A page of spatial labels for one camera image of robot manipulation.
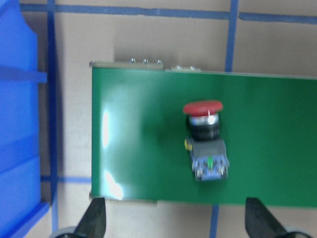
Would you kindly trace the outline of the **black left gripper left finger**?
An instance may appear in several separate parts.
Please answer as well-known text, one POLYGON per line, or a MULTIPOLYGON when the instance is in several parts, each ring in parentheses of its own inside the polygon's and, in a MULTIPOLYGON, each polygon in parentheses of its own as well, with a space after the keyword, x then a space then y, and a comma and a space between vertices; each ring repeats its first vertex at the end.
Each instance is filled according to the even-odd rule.
POLYGON ((74 235, 76 238, 103 238, 106 233, 106 204, 104 198, 94 198, 80 222, 74 235))

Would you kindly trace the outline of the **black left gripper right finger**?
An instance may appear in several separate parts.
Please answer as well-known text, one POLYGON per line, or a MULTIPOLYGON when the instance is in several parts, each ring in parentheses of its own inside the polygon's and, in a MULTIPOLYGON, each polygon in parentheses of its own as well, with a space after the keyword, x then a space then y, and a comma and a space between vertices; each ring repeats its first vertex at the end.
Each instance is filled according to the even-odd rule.
POLYGON ((247 197, 245 204, 245 229, 250 238, 279 238, 286 229, 255 197, 247 197))

